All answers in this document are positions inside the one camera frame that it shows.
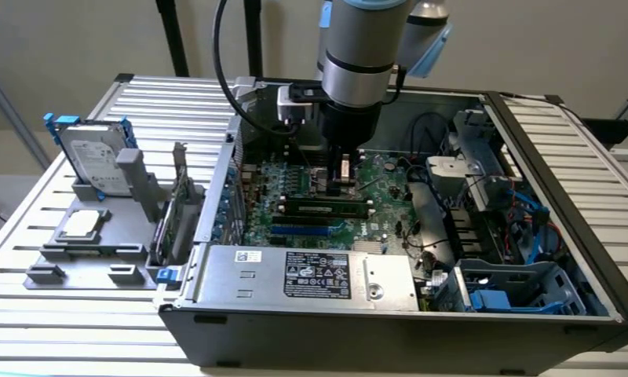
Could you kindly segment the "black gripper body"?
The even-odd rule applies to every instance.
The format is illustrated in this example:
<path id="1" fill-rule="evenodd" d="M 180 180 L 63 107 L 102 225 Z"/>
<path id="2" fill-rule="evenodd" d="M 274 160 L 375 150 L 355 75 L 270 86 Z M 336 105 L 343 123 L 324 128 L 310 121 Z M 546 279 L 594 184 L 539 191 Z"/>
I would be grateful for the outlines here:
<path id="1" fill-rule="evenodd" d="M 322 134 L 328 145 L 343 154 L 351 154 L 372 139 L 382 113 L 382 103 L 354 108 L 328 101 L 322 107 Z"/>

